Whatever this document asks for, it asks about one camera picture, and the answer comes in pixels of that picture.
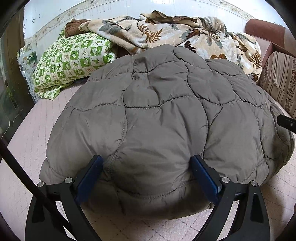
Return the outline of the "beige leaf print blanket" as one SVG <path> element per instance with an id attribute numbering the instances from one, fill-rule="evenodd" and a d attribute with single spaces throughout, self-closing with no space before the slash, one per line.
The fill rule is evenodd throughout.
<path id="1" fill-rule="evenodd" d="M 66 24 L 65 36 L 94 33 L 134 55 L 169 44 L 185 47 L 203 59 L 227 59 L 257 81 L 262 72 L 259 43 L 246 33 L 227 31 L 217 17 L 167 16 L 160 11 L 140 14 L 139 18 L 76 20 Z"/>

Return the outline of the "striped beige cushion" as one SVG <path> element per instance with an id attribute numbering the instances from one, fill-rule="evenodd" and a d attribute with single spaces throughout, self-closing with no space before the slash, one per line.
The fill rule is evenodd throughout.
<path id="1" fill-rule="evenodd" d="M 294 57 L 273 52 L 268 57 L 257 83 L 292 118 L 295 118 L 295 69 Z"/>

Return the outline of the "wooden glass door wardrobe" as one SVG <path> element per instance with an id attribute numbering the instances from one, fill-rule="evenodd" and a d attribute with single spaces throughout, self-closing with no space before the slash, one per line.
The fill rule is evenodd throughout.
<path id="1" fill-rule="evenodd" d="M 35 105 L 16 58 L 25 46 L 24 11 L 21 8 L 11 18 L 1 36 L 1 140 L 6 144 Z"/>

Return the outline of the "floral bedside fabric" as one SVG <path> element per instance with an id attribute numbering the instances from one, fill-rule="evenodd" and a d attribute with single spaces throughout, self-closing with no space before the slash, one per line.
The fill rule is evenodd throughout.
<path id="1" fill-rule="evenodd" d="M 40 99 L 40 97 L 35 92 L 35 84 L 33 82 L 33 73 L 38 63 L 36 45 L 29 43 L 19 49 L 16 53 L 16 59 L 20 68 L 20 72 L 27 83 L 29 93 L 34 103 L 36 103 Z"/>

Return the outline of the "grey hooded puffer jacket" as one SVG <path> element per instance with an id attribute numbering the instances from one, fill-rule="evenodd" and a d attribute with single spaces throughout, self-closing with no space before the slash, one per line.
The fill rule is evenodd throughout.
<path id="1" fill-rule="evenodd" d="M 103 171 L 84 209 L 174 219 L 211 206 L 189 168 L 199 155 L 231 181 L 266 183 L 291 158 L 274 100 L 225 59 L 162 45 L 94 71 L 51 131 L 40 179 Z"/>

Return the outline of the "reddish brown headboard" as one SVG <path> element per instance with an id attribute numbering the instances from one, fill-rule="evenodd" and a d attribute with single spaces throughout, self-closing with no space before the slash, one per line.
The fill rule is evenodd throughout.
<path id="1" fill-rule="evenodd" d="M 263 20 L 251 19 L 244 28 L 244 32 L 254 37 L 260 45 L 262 66 L 264 66 L 273 52 L 290 57 L 295 62 L 295 37 L 289 28 Z"/>

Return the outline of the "green white patterned pillow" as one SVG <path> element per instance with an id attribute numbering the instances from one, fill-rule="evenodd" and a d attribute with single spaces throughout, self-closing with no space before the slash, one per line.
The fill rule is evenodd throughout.
<path id="1" fill-rule="evenodd" d="M 65 31 L 43 53 L 33 73 L 35 92 L 54 100 L 62 88 L 90 76 L 117 56 L 114 44 L 92 32 L 65 36 Z"/>

